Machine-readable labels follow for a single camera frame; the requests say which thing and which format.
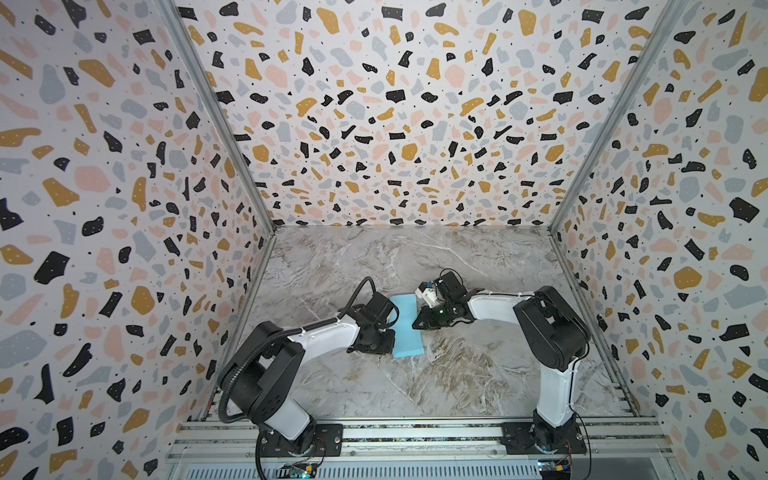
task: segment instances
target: gray marble surface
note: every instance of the gray marble surface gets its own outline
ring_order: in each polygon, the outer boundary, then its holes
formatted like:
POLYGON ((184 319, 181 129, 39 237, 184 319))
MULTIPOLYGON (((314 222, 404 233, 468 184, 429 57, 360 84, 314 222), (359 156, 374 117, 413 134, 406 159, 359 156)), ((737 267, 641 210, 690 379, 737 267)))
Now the gray marble surface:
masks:
MULTIPOLYGON (((467 287, 518 292, 552 285, 575 309, 544 232, 286 227, 278 230, 240 341, 264 320, 292 327, 331 317, 364 276, 386 295, 412 293, 444 267, 459 271, 467 287)), ((299 370, 291 395, 315 416, 530 416, 539 363, 520 326, 459 324, 424 331, 422 340, 422 356, 340 350, 314 359, 299 370)), ((582 415, 629 415, 594 346, 576 383, 582 415)))

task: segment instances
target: blue sponge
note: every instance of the blue sponge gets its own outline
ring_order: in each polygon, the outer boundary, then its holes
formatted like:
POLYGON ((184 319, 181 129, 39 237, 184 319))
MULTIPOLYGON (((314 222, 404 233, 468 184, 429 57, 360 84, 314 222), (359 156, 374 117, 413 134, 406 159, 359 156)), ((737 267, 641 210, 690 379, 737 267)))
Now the blue sponge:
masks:
POLYGON ((392 356, 396 359, 404 356, 424 355, 422 333, 414 330, 413 322, 416 320, 416 295, 395 295, 389 298, 400 309, 400 318, 392 327, 395 330, 395 347, 392 356))

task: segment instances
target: gray speckle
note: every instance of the gray speckle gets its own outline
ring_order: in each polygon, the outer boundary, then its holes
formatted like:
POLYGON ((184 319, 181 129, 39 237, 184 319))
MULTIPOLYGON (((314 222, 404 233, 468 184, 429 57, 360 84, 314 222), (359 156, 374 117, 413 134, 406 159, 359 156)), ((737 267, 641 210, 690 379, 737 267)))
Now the gray speckle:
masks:
POLYGON ((27 194, 22 197, 22 200, 30 207, 34 207, 40 203, 40 197, 38 197, 38 195, 33 191, 27 192, 27 194))
POLYGON ((107 457, 102 458, 99 460, 98 466, 96 467, 96 475, 97 480, 112 480, 112 475, 114 475, 114 464, 107 460, 107 457))
POLYGON ((85 35, 83 35, 79 31, 76 31, 74 33, 74 38, 72 39, 72 43, 77 45, 77 47, 80 48, 85 53, 91 53, 91 50, 94 49, 93 45, 91 45, 91 41, 88 40, 85 37, 85 35))
POLYGON ((522 50, 518 50, 517 53, 518 59, 520 60, 520 66, 523 68, 532 68, 534 65, 533 62, 533 55, 531 55, 531 51, 527 48, 523 48, 522 50))
POLYGON ((736 178, 731 177, 723 182, 723 185, 725 186, 725 191, 735 194, 736 192, 741 192, 741 190, 744 189, 746 186, 746 180, 743 178, 736 178))
POLYGON ((744 435, 746 433, 746 425, 735 416, 731 418, 728 426, 730 427, 731 432, 736 435, 744 435))
POLYGON ((131 114, 136 118, 144 118, 147 116, 147 109, 136 101, 131 100, 130 98, 123 100, 123 103, 120 105, 120 109, 123 112, 131 114))
POLYGON ((732 309, 738 310, 744 306, 762 302, 768 298, 768 293, 766 293, 766 290, 760 285, 745 286, 739 284, 730 292, 726 292, 723 296, 725 296, 725 300, 732 309))
POLYGON ((0 158, 0 171, 9 174, 22 174, 22 165, 29 163, 26 158, 0 158))
POLYGON ((184 168, 187 168, 187 157, 181 150, 171 150, 168 154, 168 163, 173 168, 179 168, 183 170, 184 168))
POLYGON ((51 423, 53 422, 53 414, 50 412, 46 412, 43 414, 42 417, 38 420, 38 424, 35 425, 35 428, 38 430, 38 432, 42 433, 43 435, 47 435, 48 432, 51 431, 51 423))
POLYGON ((320 50, 315 50, 310 46, 310 54, 317 63, 323 63, 326 60, 326 56, 320 50))
POLYGON ((498 18, 498 13, 502 10, 502 3, 496 2, 491 8, 478 15, 478 25, 490 25, 498 18))
POLYGON ((136 254, 143 258, 145 261, 152 260, 152 257, 154 257, 154 254, 157 252, 154 247, 152 246, 152 243, 150 243, 149 239, 146 235, 144 235, 144 232, 137 231, 133 235, 134 239, 134 245, 136 246, 135 252, 136 254))
POLYGON ((331 49, 331 55, 333 55, 342 67, 351 67, 354 65, 352 59, 346 54, 346 51, 344 51, 343 48, 331 49))
POLYGON ((147 6, 147 3, 139 2, 136 5, 134 5, 134 14, 138 18, 144 18, 147 15, 149 15, 149 7, 147 6))
POLYGON ((120 406, 118 406, 118 418, 121 419, 129 413, 131 413, 131 403, 122 402, 120 406))
POLYGON ((290 0, 285 8, 277 12, 277 15, 275 15, 275 20, 277 20, 277 23, 282 25, 290 25, 294 23, 296 21, 296 2, 294 0, 290 0))
POLYGON ((98 115, 101 121, 103 121, 105 124, 109 125, 112 128, 115 128, 117 130, 120 130, 123 127, 123 121, 120 119, 120 117, 115 117, 113 114, 109 115, 98 115))
POLYGON ((749 53, 749 50, 742 48, 740 50, 732 51, 731 53, 720 55, 712 60, 712 66, 721 71, 730 70, 735 67, 736 64, 740 63, 741 59, 746 57, 749 53))
POLYGON ((382 60, 386 60, 386 43, 381 38, 373 37, 371 39, 371 49, 378 53, 382 60))
POLYGON ((157 430, 161 426, 163 426, 163 424, 169 422, 174 417, 175 412, 176 412, 175 405, 172 405, 167 409, 163 410, 162 412, 160 412, 160 415, 157 416, 157 421, 155 421, 154 423, 154 429, 157 430))
POLYGON ((704 309, 705 312, 716 312, 717 307, 720 305, 720 299, 717 297, 714 297, 709 302, 705 302, 704 305, 701 307, 704 309))
POLYGON ((32 330, 22 330, 0 340, 0 369, 9 369, 40 355, 48 344, 32 330))
POLYGON ((699 455, 699 437, 696 435, 696 432, 691 427, 686 428, 686 435, 685 435, 685 448, 688 450, 688 453, 690 453, 690 456, 696 458, 696 455, 699 455))
POLYGON ((352 115, 352 118, 355 118, 356 120, 362 120, 366 116, 366 108, 354 100, 347 103, 344 110, 346 110, 346 113, 352 115))
POLYGON ((739 143, 739 140, 741 139, 741 130, 744 128, 744 120, 736 115, 728 115, 725 122, 726 129, 723 138, 731 144, 739 143))
POLYGON ((685 381, 692 386, 707 386, 707 379, 694 372, 688 365, 681 365, 680 373, 683 374, 685 381))
POLYGON ((87 378, 82 379, 77 383, 77 386, 90 385, 92 383, 104 383, 109 380, 109 374, 112 372, 110 366, 100 366, 87 378))
POLYGON ((448 128, 448 122, 441 120, 437 122, 437 125, 432 129, 432 141, 442 141, 445 137, 445 129, 448 128))
POLYGON ((502 50, 501 47, 497 47, 496 58, 498 59, 498 63, 500 64, 507 63, 507 61, 509 60, 509 53, 507 53, 506 50, 502 50))
POLYGON ((709 110, 707 110, 707 120, 717 121, 718 119, 720 119, 720 108, 717 106, 717 100, 715 100, 710 105, 709 110))
POLYGON ((53 223, 58 228, 59 235, 61 235, 61 242, 67 245, 74 245, 74 236, 75 232, 78 231, 78 226, 63 220, 53 220, 53 223))
POLYGON ((96 272, 85 272, 85 278, 80 280, 80 283, 85 283, 86 285, 93 285, 96 283, 96 279, 98 278, 98 274, 96 272))
POLYGON ((565 63, 568 63, 571 61, 571 51, 573 51, 574 46, 571 45, 571 41, 565 38, 562 43, 560 43, 560 48, 558 48, 558 53, 563 56, 563 60, 565 60, 565 63))
POLYGON ((524 120, 525 115, 528 113, 528 106, 521 102, 516 101, 512 106, 509 108, 509 114, 514 118, 515 120, 524 120))
POLYGON ((56 68, 51 65, 43 65, 43 80, 40 84, 40 99, 48 105, 64 98, 64 84, 56 75, 56 68))
POLYGON ((112 174, 121 182, 125 182, 125 169, 122 162, 116 161, 112 165, 112 174))
POLYGON ((685 177, 680 181, 680 200, 687 204, 699 194, 699 179, 696 177, 685 177))
POLYGON ((144 69, 144 74, 147 75, 147 80, 149 80, 149 82, 152 85, 154 85, 155 87, 160 87, 160 88, 162 88, 165 91, 168 91, 168 87, 160 79, 160 74, 158 74, 156 71, 154 71, 154 70, 152 70, 150 68, 145 68, 144 69))

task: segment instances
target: metal frame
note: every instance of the metal frame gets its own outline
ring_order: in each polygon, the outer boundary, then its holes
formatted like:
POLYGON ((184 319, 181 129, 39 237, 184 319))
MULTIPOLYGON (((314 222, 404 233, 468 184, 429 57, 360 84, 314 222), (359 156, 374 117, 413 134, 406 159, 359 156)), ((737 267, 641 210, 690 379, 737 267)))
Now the metal frame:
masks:
MULTIPOLYGON (((341 456, 325 458, 324 465, 368 465, 370 462, 433 461, 531 461, 559 459, 562 455, 506 455, 501 444, 503 422, 530 422, 531 419, 501 417, 471 418, 324 418, 318 423, 344 425, 341 456)), ((663 480, 684 477, 674 453, 655 418, 586 418, 584 428, 590 439, 593 458, 651 458, 663 480)), ((251 464, 258 428, 243 420, 185 422, 167 457, 168 478, 186 478, 194 464, 251 464)), ((586 454, 574 455, 587 458, 586 454)), ((269 459, 294 462, 295 458, 269 459)))
POLYGON ((265 236, 273 237, 275 234, 275 224, 262 201, 259 189, 253 182, 253 177, 250 175, 248 166, 245 165, 243 154, 237 146, 235 137, 230 129, 230 124, 227 122, 227 119, 224 118, 224 115, 219 108, 219 102, 216 99, 213 88, 208 83, 205 69, 200 62, 200 58, 197 56, 195 48, 192 46, 192 40, 190 36, 187 35, 187 29, 184 27, 184 23, 181 20, 176 3, 174 0, 155 0, 155 4, 164 20, 165 26, 168 27, 168 31, 176 45, 179 57, 187 66, 187 70, 192 77, 192 82, 197 89, 197 93, 200 95, 200 101, 210 115, 210 120, 214 124, 214 127, 221 135, 224 148, 235 166, 235 171, 237 172, 237 176, 240 177, 243 189, 250 198, 253 208, 255 208, 258 213, 265 236))
POLYGON ((587 152, 584 163, 579 167, 571 182, 571 186, 568 188, 568 191, 565 192, 563 201, 560 202, 560 206, 557 211, 554 212, 552 222, 550 222, 548 226, 550 232, 556 232, 560 229, 560 226, 568 215, 568 211, 578 198, 579 191, 589 178, 589 174, 598 163, 598 160, 600 160, 600 156, 603 154, 611 137, 613 137, 616 127, 621 122, 621 119, 624 118, 624 113, 629 109, 635 95, 640 91, 645 75, 648 73, 651 65, 656 61, 656 57, 670 37, 677 24, 677 20, 688 5, 689 3, 687 0, 669 0, 664 6, 664 9, 661 10, 661 14, 656 20, 656 25, 654 25, 654 28, 651 31, 650 39, 643 47, 643 52, 640 54, 637 64, 632 69, 632 72, 627 79, 627 83, 624 84, 624 87, 619 92, 614 106, 611 108, 611 111, 608 112, 608 116, 603 123, 602 129, 598 132, 597 137, 594 139, 594 142, 592 142, 592 145, 587 152))

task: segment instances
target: patterned wall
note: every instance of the patterned wall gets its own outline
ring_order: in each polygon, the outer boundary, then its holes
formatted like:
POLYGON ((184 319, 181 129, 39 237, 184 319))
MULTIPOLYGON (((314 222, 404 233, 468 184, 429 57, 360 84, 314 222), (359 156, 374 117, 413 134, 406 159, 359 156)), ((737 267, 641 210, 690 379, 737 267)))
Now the patterned wall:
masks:
POLYGON ((664 3, 177 4, 276 223, 542 225, 664 3))
POLYGON ((157 478, 261 238, 150 2, 0 3, 0 476, 157 478))
POLYGON ((768 471, 768 2, 691 2, 558 233, 689 478, 768 471))

